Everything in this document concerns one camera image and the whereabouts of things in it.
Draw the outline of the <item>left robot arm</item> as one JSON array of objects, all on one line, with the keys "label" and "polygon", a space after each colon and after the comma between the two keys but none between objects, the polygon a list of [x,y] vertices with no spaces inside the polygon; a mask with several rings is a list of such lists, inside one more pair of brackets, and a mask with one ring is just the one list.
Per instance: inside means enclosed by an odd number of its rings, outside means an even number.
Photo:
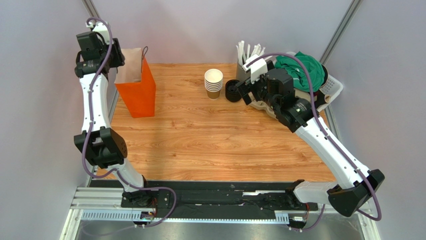
[{"label": "left robot arm", "polygon": [[131,165],[125,140],[111,128],[107,106],[108,73],[121,67],[125,58],[117,38],[95,30],[76,36],[80,51],[76,56],[75,74],[83,92],[84,120],[81,134],[74,136],[74,144],[82,154],[85,172],[93,176],[88,164],[106,169],[123,185],[122,197],[136,203],[148,194],[142,191],[146,179]]}]

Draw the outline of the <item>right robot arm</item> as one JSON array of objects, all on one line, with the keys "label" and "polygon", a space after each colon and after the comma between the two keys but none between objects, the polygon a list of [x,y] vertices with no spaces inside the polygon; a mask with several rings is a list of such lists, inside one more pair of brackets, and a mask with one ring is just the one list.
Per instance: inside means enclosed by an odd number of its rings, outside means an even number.
[{"label": "right robot arm", "polygon": [[236,88],[247,105],[255,100],[273,111],[275,118],[304,140],[335,177],[334,182],[295,181],[286,189],[291,205],[330,205],[339,214],[350,217],[375,196],[384,174],[379,169],[370,170],[333,139],[315,106],[296,97],[293,79],[284,69],[269,70],[256,81],[241,81]]}]

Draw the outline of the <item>orange paper bag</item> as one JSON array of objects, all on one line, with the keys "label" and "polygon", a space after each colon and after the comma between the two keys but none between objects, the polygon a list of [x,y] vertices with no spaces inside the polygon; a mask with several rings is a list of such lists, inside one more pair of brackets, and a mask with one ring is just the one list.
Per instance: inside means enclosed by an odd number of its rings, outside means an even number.
[{"label": "orange paper bag", "polygon": [[125,61],[117,68],[115,87],[133,118],[153,117],[157,86],[146,58],[148,47],[121,51]]}]

